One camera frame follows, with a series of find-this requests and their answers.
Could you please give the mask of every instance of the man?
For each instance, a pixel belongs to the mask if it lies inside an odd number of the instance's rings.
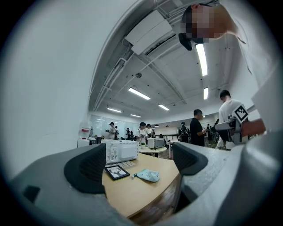
[[[186,127],[186,123],[181,123],[181,128],[179,129],[179,137],[178,140],[181,142],[189,143],[190,140],[190,130]]]
[[[243,105],[240,101],[232,99],[228,90],[222,90],[220,93],[220,99],[223,101],[219,109],[219,123],[227,122],[228,116],[232,114],[239,105]],[[232,142],[226,142],[226,149],[231,150],[235,145]],[[221,137],[217,143],[216,149],[224,147],[224,142]]]
[[[150,124],[146,125],[145,131],[146,131],[146,134],[147,134],[147,138],[150,138],[152,136],[152,128],[151,128]]]
[[[134,140],[134,133],[129,128],[127,128],[126,135],[128,136],[127,140]]]
[[[208,134],[208,139],[211,140],[211,131],[210,131],[210,125],[207,124],[207,134]]]
[[[141,122],[140,128],[137,130],[137,133],[136,133],[136,139],[137,139],[139,145],[141,145],[141,143],[145,143],[145,140],[147,138],[145,126],[146,126],[146,124],[144,122]]]
[[[116,129],[115,139],[118,139],[118,134],[119,134],[118,126],[115,126],[115,129]]]
[[[111,122],[109,125],[110,129],[106,130],[106,132],[108,132],[108,138],[115,139],[116,128],[114,127],[114,122]]]
[[[190,129],[191,129],[191,144],[199,145],[204,147],[204,133],[206,129],[200,124],[200,120],[203,119],[203,113],[200,109],[194,110],[194,117],[191,120]]]
[[[274,94],[276,97],[283,96],[281,52],[254,8],[242,0],[220,0],[220,5],[213,7],[194,4],[184,12],[181,29],[189,44],[191,41],[201,44],[225,34],[237,38],[247,70],[256,78],[259,87],[252,101],[261,116],[261,119],[242,124],[243,136],[261,134],[265,129],[274,131],[283,128],[282,117],[279,117],[279,121],[274,120],[278,118],[276,114],[283,111],[283,103],[268,101],[274,99]],[[273,115],[264,109],[272,109]]]

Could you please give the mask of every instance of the picture frame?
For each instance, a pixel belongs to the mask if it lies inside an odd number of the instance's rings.
[[[122,167],[119,165],[117,166],[109,166],[104,168],[106,173],[112,178],[112,180],[119,180],[124,177],[129,176],[130,174],[125,171]]]

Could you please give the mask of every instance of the round table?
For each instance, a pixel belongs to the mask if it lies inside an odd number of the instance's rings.
[[[142,149],[141,146],[138,146],[138,152],[144,153],[144,154],[155,154],[155,157],[157,157],[157,158],[158,158],[158,153],[164,152],[166,150],[167,150],[166,147],[160,147],[160,148],[157,148],[157,149],[145,147],[145,149]]]

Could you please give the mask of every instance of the ceiling light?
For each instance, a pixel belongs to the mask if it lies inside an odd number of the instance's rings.
[[[208,87],[204,88],[204,91],[203,91],[203,99],[206,100],[207,98],[208,98]]]
[[[110,111],[115,111],[115,112],[119,112],[119,113],[122,113],[122,111],[118,111],[118,110],[115,110],[115,109],[111,109],[111,108],[107,108],[107,110],[110,110]]]
[[[162,104],[160,104],[158,106],[160,106],[161,108],[165,109],[166,111],[169,111],[169,109],[167,107],[163,106]]]
[[[138,115],[132,115],[132,114],[131,114],[131,116],[135,116],[135,117],[139,117],[139,118],[141,118],[141,116],[138,116]]]
[[[207,75],[207,59],[205,57],[203,44],[198,44],[195,46],[198,51],[200,67],[202,68],[203,76]]]
[[[132,92],[132,93],[134,93],[134,94],[136,94],[136,95],[138,95],[138,96],[140,96],[140,97],[146,99],[146,100],[149,100],[149,99],[150,99],[150,97],[145,96],[144,94],[140,93],[139,91],[134,90],[133,88],[130,88],[130,89],[128,89],[128,90],[129,90],[130,92]]]

